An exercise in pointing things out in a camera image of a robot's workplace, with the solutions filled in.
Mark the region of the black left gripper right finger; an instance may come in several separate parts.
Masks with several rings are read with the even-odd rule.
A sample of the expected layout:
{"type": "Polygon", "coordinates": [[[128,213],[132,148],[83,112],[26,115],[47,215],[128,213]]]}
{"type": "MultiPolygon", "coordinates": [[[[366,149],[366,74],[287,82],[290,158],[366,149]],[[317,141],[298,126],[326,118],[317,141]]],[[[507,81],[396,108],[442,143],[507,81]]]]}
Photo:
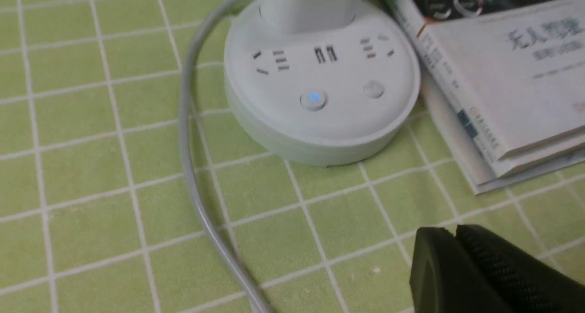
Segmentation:
{"type": "Polygon", "coordinates": [[[584,285],[480,225],[459,225],[456,238],[516,313],[582,313],[584,285]]]}

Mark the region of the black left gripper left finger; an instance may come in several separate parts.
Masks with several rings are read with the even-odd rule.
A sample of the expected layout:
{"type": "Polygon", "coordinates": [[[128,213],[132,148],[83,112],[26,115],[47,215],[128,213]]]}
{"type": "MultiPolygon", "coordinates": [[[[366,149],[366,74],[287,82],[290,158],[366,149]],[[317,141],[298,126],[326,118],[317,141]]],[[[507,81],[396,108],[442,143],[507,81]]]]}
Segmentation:
{"type": "Polygon", "coordinates": [[[470,255],[443,228],[416,231],[409,280],[416,313],[507,313],[470,255]]]}

